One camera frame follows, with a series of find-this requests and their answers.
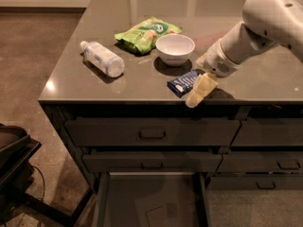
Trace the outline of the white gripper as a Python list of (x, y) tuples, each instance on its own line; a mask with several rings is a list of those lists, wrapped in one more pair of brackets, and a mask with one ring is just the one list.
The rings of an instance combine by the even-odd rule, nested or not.
[(198, 68), (211, 73), (203, 73), (196, 78), (186, 100), (189, 108), (198, 106), (218, 86), (217, 77), (229, 77), (240, 68), (235, 62), (235, 58), (238, 57), (236, 55), (238, 42), (239, 40), (221, 38), (196, 60)]

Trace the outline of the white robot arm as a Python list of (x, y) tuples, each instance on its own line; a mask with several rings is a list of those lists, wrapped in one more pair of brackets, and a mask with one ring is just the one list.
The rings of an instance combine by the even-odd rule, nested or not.
[(303, 9), (296, 0), (246, 0), (242, 21), (197, 59), (203, 73), (195, 79), (186, 104), (194, 108), (253, 56), (276, 45), (303, 61)]

